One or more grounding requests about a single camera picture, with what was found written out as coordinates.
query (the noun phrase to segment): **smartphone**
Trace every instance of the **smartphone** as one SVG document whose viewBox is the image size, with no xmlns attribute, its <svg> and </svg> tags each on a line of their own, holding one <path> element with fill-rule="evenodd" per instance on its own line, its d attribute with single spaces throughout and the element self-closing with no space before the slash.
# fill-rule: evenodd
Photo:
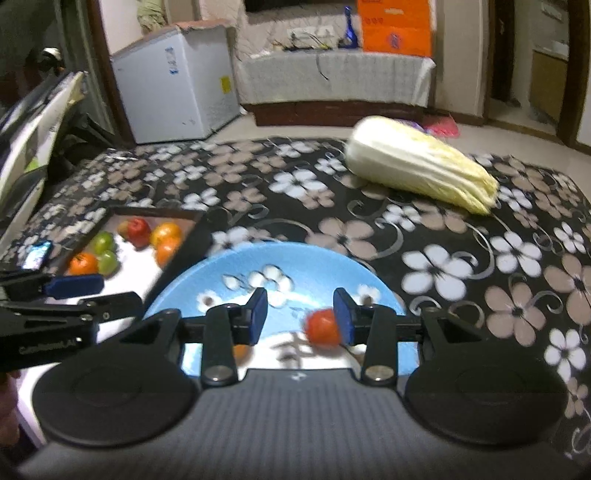
<svg viewBox="0 0 591 480">
<path fill-rule="evenodd" d="M 49 240 L 40 244 L 33 245 L 29 249 L 29 253 L 22 264 L 23 270 L 41 270 L 45 262 L 49 258 L 53 242 Z"/>
</svg>

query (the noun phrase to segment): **green fruit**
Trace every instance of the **green fruit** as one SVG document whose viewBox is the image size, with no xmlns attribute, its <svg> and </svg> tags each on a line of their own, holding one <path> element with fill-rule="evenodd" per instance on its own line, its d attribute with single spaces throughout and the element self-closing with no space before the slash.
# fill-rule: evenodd
<svg viewBox="0 0 591 480">
<path fill-rule="evenodd" d="M 115 239 L 113 238 L 113 234 L 110 232 L 99 233 L 92 241 L 92 246 L 97 255 L 100 255 L 107 250 L 115 250 Z"/>
<path fill-rule="evenodd" d="M 111 250 L 107 250 L 99 255 L 99 273 L 104 277 L 112 275 L 119 268 L 117 255 Z"/>
</svg>

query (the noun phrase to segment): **tablecloth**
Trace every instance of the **tablecloth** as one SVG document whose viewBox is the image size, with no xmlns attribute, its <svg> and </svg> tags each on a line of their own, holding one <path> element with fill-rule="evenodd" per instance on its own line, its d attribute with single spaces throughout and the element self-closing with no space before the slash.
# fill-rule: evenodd
<svg viewBox="0 0 591 480">
<path fill-rule="evenodd" d="M 473 216 L 367 183 L 347 171 L 343 149 L 332 138 L 269 138 L 109 150 L 81 167 L 3 260 L 20 262 L 50 239 L 55 270 L 110 205 L 204 211 L 208 255 L 241 242 L 330 248 L 375 272 L 409 313 L 445 308 L 548 363 L 569 392 L 552 444 L 585 463 L 591 206 L 573 180 L 512 157 L 473 156 L 501 185 L 492 214 Z M 370 288 L 359 295 L 379 302 Z"/>
</svg>

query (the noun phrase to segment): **screw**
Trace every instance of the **screw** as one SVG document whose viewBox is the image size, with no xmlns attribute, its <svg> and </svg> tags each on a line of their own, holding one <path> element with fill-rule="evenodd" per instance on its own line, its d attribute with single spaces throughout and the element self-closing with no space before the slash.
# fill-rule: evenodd
<svg viewBox="0 0 591 480">
<path fill-rule="evenodd" d="M 394 376 L 394 370 L 386 365 L 373 365 L 365 370 L 365 376 L 376 382 L 383 382 Z"/>
<path fill-rule="evenodd" d="M 205 376 L 214 382 L 223 382 L 232 376 L 232 369 L 226 365 L 216 365 L 205 370 Z"/>
</svg>

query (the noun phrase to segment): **dark door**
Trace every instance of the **dark door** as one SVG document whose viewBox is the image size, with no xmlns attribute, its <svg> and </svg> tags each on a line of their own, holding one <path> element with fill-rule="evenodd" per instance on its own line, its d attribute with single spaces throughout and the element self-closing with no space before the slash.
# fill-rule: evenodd
<svg viewBox="0 0 591 480">
<path fill-rule="evenodd" d="M 494 29 L 495 57 L 492 74 L 492 97 L 506 102 L 511 97 L 511 79 L 513 78 L 514 0 L 495 0 Z"/>
</svg>

